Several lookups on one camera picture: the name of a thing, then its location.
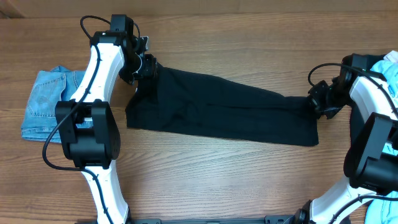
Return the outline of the black t-shirt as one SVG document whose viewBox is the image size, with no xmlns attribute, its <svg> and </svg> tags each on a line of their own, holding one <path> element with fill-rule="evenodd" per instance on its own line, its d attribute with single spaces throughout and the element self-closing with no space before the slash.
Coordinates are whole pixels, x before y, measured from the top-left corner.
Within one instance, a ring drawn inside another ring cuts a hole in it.
<svg viewBox="0 0 398 224">
<path fill-rule="evenodd" d="M 158 66 L 126 106 L 129 128 L 257 142 L 316 146 L 308 98 Z"/>
</svg>

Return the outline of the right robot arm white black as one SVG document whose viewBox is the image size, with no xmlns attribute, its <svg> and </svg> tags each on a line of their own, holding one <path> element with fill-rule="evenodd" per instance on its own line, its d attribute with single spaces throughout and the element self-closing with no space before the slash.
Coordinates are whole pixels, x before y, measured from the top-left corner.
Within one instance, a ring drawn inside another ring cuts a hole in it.
<svg viewBox="0 0 398 224">
<path fill-rule="evenodd" d="M 333 187 L 309 200 L 294 215 L 266 216 L 265 223 L 347 223 L 350 213 L 363 204 L 374 199 L 393 200 L 388 195 L 397 190 L 397 156 L 383 149 L 397 149 L 397 103 L 386 76 L 371 69 L 382 58 L 345 56 L 331 85 L 325 81 L 312 85 L 308 97 L 317 114 L 330 119 L 349 105 L 359 112 L 364 126 L 351 139 L 344 175 Z"/>
</svg>

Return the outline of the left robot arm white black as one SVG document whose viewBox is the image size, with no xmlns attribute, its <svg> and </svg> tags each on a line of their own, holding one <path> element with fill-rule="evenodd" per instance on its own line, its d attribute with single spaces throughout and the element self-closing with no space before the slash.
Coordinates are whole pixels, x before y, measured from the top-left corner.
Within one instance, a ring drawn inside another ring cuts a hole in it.
<svg viewBox="0 0 398 224">
<path fill-rule="evenodd" d="M 157 76 L 157 60 L 148 54 L 149 39 L 127 15 L 114 14 L 109 29 L 89 37 L 91 56 L 80 86 L 68 101 L 55 106 L 65 157 L 81 172 L 91 190 L 96 223 L 132 223 L 116 171 L 121 148 L 110 108 L 117 77 L 133 85 Z"/>
</svg>

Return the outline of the white pink garment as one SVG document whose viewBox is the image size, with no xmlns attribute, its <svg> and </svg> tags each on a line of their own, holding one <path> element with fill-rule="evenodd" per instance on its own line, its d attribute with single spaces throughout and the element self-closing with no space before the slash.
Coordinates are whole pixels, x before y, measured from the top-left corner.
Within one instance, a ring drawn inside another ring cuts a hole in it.
<svg viewBox="0 0 398 224">
<path fill-rule="evenodd" d="M 398 52 L 392 50 L 391 52 L 389 52 L 384 56 L 384 60 L 390 61 L 392 63 L 398 63 Z"/>
</svg>

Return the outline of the folded blue jeans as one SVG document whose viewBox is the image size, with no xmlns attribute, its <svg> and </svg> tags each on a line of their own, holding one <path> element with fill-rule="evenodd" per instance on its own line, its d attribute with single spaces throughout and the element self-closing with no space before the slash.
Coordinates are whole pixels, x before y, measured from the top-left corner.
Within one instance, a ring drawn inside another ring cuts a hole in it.
<svg viewBox="0 0 398 224">
<path fill-rule="evenodd" d="M 57 66 L 50 71 L 42 70 L 37 74 L 21 125 L 22 139 L 46 141 L 57 125 L 57 102 L 71 98 L 84 74 L 84 71 L 71 71 L 63 66 Z"/>
</svg>

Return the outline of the light blue garment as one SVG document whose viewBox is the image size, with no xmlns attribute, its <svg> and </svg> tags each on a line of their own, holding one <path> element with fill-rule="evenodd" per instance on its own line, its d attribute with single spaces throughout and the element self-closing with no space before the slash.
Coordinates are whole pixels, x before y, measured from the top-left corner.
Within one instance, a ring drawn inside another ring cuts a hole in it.
<svg viewBox="0 0 398 224">
<path fill-rule="evenodd" d="M 388 90 L 397 105 L 397 63 L 381 60 L 373 65 L 372 71 L 382 73 L 388 84 Z M 366 212 L 365 224 L 397 223 L 397 201 L 373 200 Z"/>
</svg>

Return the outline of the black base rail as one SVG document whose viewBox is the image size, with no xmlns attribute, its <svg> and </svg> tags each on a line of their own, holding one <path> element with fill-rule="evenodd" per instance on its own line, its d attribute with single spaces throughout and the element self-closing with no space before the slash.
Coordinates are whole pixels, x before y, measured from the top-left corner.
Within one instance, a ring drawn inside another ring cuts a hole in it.
<svg viewBox="0 0 398 224">
<path fill-rule="evenodd" d="M 266 215 L 264 218 L 222 218 L 161 220 L 159 218 L 133 219 L 132 224 L 290 224 L 294 215 Z"/>
</svg>

